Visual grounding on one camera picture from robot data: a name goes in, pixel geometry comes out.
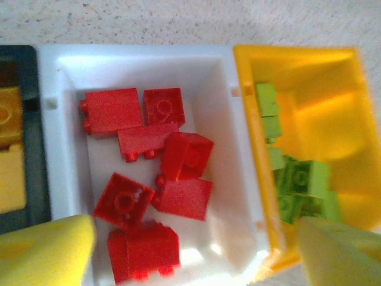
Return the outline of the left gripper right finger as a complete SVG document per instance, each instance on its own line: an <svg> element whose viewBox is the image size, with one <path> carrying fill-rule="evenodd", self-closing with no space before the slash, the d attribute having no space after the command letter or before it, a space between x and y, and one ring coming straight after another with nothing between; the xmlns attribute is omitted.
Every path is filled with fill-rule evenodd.
<svg viewBox="0 0 381 286"><path fill-rule="evenodd" d="M296 240L311 286L381 286L381 234L303 217Z"/></svg>

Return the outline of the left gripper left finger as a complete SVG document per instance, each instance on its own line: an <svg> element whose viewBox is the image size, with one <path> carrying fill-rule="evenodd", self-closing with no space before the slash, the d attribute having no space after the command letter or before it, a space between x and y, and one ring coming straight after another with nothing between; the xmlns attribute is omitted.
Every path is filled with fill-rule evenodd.
<svg viewBox="0 0 381 286"><path fill-rule="evenodd" d="M81 286L93 219L78 214L0 235L0 286Z"/></svg>

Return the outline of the yellow lego brick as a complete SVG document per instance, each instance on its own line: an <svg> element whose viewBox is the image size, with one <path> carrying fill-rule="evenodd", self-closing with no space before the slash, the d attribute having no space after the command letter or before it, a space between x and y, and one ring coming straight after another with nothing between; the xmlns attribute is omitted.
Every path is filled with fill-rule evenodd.
<svg viewBox="0 0 381 286"><path fill-rule="evenodd" d="M0 214L25 208L24 150L13 144L0 151Z"/></svg>

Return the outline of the long green lego brick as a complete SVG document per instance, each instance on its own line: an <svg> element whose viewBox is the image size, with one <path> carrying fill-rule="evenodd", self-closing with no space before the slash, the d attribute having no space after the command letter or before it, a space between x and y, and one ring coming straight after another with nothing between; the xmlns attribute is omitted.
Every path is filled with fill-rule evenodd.
<svg viewBox="0 0 381 286"><path fill-rule="evenodd" d="M276 178L277 194L324 198L329 190L330 166L314 160L283 156L285 166Z"/></svg>

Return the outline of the red lego brick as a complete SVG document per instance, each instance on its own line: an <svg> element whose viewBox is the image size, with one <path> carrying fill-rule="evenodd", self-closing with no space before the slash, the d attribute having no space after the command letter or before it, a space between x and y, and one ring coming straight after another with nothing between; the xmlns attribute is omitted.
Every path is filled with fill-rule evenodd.
<svg viewBox="0 0 381 286"><path fill-rule="evenodd" d="M88 135L114 136L120 129L143 125L138 91L135 88L93 91L80 102Z"/></svg>
<svg viewBox="0 0 381 286"><path fill-rule="evenodd" d="M116 284L146 281L153 272L172 276L180 266L179 236L153 220L135 232L111 231L107 247Z"/></svg>
<svg viewBox="0 0 381 286"><path fill-rule="evenodd" d="M214 142L198 133L174 132L165 141L160 170L172 181L200 178L207 167Z"/></svg>
<svg viewBox="0 0 381 286"><path fill-rule="evenodd" d="M151 201L163 213L204 221L213 183L200 178L172 181L160 174L155 179L157 191Z"/></svg>
<svg viewBox="0 0 381 286"><path fill-rule="evenodd" d="M180 88L148 89L143 92L143 106L148 126L186 123Z"/></svg>
<svg viewBox="0 0 381 286"><path fill-rule="evenodd" d="M93 215L126 231L138 229L155 190L114 172Z"/></svg>
<svg viewBox="0 0 381 286"><path fill-rule="evenodd" d="M168 136L178 131L176 123L120 129L117 138L121 156L128 163L137 161L140 154L146 160L156 158L165 149Z"/></svg>

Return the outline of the yellow plastic bin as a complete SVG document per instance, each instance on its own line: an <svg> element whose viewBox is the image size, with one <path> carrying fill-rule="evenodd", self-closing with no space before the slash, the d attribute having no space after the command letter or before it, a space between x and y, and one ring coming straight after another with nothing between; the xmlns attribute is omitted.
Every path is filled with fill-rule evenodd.
<svg viewBox="0 0 381 286"><path fill-rule="evenodd" d="M277 93L281 137L275 146L299 160L330 165L343 223L381 227L381 136L354 48L238 45L233 49L270 253L255 281L299 263L297 225L280 220L277 192L255 98L258 83Z"/></svg>

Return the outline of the black plastic bin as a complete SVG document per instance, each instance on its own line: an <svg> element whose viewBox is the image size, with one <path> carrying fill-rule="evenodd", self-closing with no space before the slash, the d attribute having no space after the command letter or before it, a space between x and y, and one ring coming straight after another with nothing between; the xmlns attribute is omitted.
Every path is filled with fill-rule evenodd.
<svg viewBox="0 0 381 286"><path fill-rule="evenodd" d="M23 107L26 206L0 214L0 235L51 220L43 142L37 52L30 45L0 45L0 87L15 84Z"/></svg>

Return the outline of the white plastic bin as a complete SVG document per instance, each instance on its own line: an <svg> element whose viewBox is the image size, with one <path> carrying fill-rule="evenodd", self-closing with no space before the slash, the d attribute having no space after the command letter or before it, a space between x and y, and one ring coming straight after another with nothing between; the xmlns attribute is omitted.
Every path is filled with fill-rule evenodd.
<svg viewBox="0 0 381 286"><path fill-rule="evenodd" d="M205 221L160 213L145 219L180 239L180 268L121 286L247 286L271 256L270 226L248 136L231 46L42 45L38 51L46 165L53 219L90 214L114 172L153 186L159 159L125 162L115 138L83 131L88 91L180 88L182 131L214 142L205 178L214 184Z"/></svg>

